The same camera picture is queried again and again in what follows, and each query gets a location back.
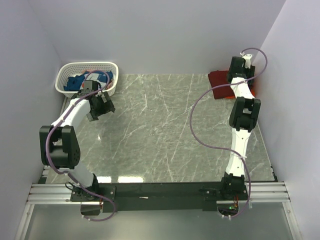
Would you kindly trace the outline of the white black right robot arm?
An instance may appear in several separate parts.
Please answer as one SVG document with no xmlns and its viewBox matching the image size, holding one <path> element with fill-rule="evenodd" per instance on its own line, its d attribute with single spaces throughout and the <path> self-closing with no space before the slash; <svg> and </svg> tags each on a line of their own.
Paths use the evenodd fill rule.
<svg viewBox="0 0 320 240">
<path fill-rule="evenodd" d="M 250 90 L 249 78 L 255 74 L 252 54 L 231 59 L 227 81 L 231 84 L 235 102 L 229 117 L 232 132 L 231 153 L 223 178 L 221 193 L 228 200 L 247 192 L 245 186 L 245 159 L 249 138 L 256 127 L 261 101 Z"/>
</svg>

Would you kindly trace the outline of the dark red t shirt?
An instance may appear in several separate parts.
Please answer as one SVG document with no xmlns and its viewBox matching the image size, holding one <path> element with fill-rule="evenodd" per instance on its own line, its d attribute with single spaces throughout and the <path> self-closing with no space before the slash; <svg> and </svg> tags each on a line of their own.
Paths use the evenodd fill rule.
<svg viewBox="0 0 320 240">
<path fill-rule="evenodd" d="M 210 82 L 211 87 L 217 87 L 220 85 L 227 85 L 227 70 L 216 70 L 211 71 L 208 74 L 208 80 Z M 213 97 L 215 100 L 225 99 L 228 95 L 234 94 L 233 90 L 230 86 L 218 87 L 212 90 Z"/>
</svg>

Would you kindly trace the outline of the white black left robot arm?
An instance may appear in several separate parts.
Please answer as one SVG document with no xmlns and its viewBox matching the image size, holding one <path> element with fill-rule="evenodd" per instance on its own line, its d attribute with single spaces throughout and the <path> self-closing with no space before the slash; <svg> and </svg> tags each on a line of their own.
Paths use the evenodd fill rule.
<svg viewBox="0 0 320 240">
<path fill-rule="evenodd" d="M 78 189 L 94 196 L 100 193 L 99 183 L 95 174 L 80 164 L 81 150 L 76 129 L 84 118 L 92 122 L 115 112 L 109 94 L 104 92 L 106 86 L 85 80 L 83 89 L 74 94 L 61 116 L 39 130 L 42 164 L 50 166 L 59 175 L 67 175 Z"/>
</svg>

